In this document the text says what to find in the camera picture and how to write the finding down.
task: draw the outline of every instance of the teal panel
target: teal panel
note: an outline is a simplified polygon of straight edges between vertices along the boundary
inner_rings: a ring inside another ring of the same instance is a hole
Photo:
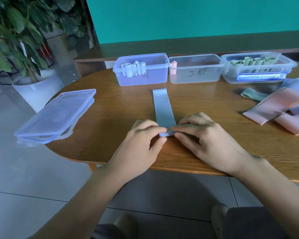
[[[100,44],[299,30],[299,0],[87,0]]]

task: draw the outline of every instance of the beige shoe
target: beige shoe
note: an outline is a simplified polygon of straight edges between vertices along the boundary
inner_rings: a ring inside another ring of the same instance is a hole
[[[127,237],[127,239],[136,239],[137,238],[137,224],[134,217],[123,214],[114,222],[116,225]]]
[[[223,226],[229,207],[224,204],[216,204],[211,209],[211,224],[218,239],[223,239]]]

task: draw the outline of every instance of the forearm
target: forearm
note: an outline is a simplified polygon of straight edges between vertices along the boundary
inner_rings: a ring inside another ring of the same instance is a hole
[[[299,238],[297,185],[262,158],[251,159],[233,176],[259,199],[290,236]]]
[[[107,204],[124,183],[110,168],[98,168],[79,192],[31,239],[89,239]]]

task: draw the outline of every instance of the left forearm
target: left forearm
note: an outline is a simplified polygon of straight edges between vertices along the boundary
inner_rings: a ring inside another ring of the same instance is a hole
[[[31,239],[89,239],[107,204],[125,184],[107,166],[98,168],[77,194]]]

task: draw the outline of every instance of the gray pants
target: gray pants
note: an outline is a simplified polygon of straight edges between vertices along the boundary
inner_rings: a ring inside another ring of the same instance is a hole
[[[114,224],[98,225],[92,238],[126,239]],[[223,239],[286,239],[280,225],[264,207],[230,208],[225,217]]]

